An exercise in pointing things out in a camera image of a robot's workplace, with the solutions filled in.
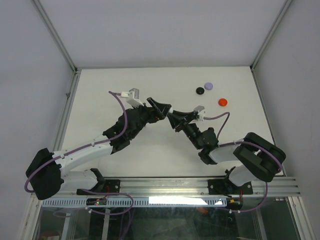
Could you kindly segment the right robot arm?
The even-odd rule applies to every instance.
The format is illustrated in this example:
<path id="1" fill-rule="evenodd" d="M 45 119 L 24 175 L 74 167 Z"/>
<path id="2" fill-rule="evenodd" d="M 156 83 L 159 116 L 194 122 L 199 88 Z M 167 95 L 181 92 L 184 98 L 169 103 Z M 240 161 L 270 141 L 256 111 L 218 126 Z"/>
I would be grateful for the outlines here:
<path id="1" fill-rule="evenodd" d="M 174 110 L 167 117 L 172 129 L 186 135 L 206 165 L 240 161 L 239 166 L 226 170 L 224 178 L 213 184 L 218 194 L 230 196 L 240 193 L 247 183 L 255 180 L 270 183 L 283 170 L 285 152 L 254 132 L 247 133 L 240 140 L 220 144 L 220 134 L 214 128 L 200 131 L 196 121 L 205 120 L 206 117 L 198 111 Z"/>

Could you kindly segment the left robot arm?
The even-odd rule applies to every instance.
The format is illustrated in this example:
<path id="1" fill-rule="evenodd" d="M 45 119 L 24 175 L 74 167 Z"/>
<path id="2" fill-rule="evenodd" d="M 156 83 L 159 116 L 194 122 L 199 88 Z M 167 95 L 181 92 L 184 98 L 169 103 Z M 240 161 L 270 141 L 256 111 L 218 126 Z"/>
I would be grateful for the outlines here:
<path id="1" fill-rule="evenodd" d="M 123 108 L 115 124 L 96 138 L 70 149 L 51 152 L 39 150 L 27 168 L 26 192 L 34 193 L 39 200 L 46 200 L 63 188 L 88 189 L 100 194 L 105 188 L 105 179 L 96 168 L 83 172 L 74 171 L 91 160 L 117 153 L 127 146 L 147 125 L 164 120 L 172 113 L 170 104 L 159 103 L 147 98 L 149 106 L 142 103 L 137 107 Z"/>

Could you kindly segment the red earbud charging case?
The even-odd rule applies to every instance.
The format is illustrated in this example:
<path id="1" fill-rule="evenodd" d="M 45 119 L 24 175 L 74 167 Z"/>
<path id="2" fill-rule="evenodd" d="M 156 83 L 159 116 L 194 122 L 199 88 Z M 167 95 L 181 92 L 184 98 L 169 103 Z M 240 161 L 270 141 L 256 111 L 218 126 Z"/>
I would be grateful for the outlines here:
<path id="1" fill-rule="evenodd" d="M 228 101 L 227 101 L 227 99 L 225 99 L 225 98 L 220 98 L 220 99 L 218 100 L 218 104 L 219 104 L 221 107 L 225 107 L 225 106 L 227 106 Z"/>

